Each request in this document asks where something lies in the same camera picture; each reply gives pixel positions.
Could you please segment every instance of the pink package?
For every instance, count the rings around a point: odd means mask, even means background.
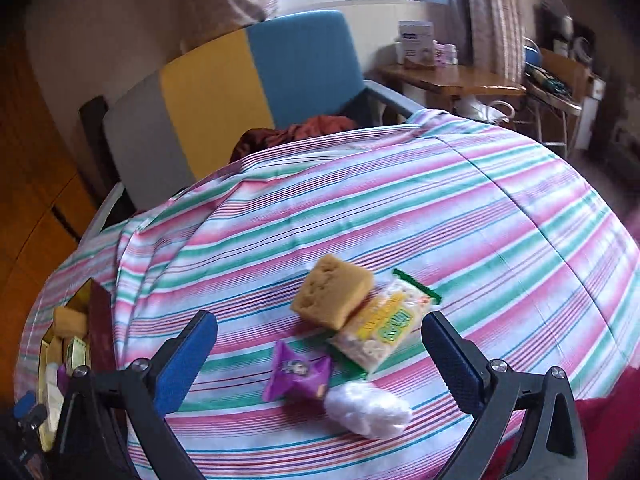
[[[262,393],[264,402],[285,394],[322,399],[331,377],[332,362],[329,356],[325,356],[312,363],[280,340],[273,349],[271,370],[271,377]]]

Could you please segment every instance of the white wall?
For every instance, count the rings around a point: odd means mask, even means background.
[[[26,10],[27,48],[44,99],[76,164],[101,195],[107,189],[84,140],[78,108],[100,94],[114,102],[179,55],[179,5],[180,0],[33,0]],[[374,0],[331,8],[345,14],[364,72],[394,60],[399,20],[432,20],[436,38],[449,37],[446,6]]]

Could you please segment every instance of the chair backrest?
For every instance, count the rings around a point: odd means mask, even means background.
[[[149,208],[228,163],[245,131],[337,114],[363,90],[344,16],[302,12],[175,59],[123,95],[104,128],[131,199]]]

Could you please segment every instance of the white box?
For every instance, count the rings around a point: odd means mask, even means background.
[[[400,41],[404,60],[420,66],[433,67],[433,23],[399,22]]]

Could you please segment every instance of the striped tablecloth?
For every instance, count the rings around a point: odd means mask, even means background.
[[[151,356],[197,310],[216,314],[218,342],[168,417],[208,478],[433,477],[470,419],[417,332],[372,377],[414,409],[399,438],[364,440],[320,409],[260,400],[277,339],[310,358],[323,350],[328,333],[289,303],[333,253],[372,270],[377,286],[399,267],[435,288],[487,357],[529,372],[561,365],[576,397],[605,395],[639,360],[639,250],[618,218],[526,137],[435,110],[412,123],[245,157],[91,240],[30,314],[16,394],[35,385],[52,308],[93,276],[113,294],[121,367]],[[332,382],[343,380],[338,370]],[[153,478],[132,432],[129,449]]]

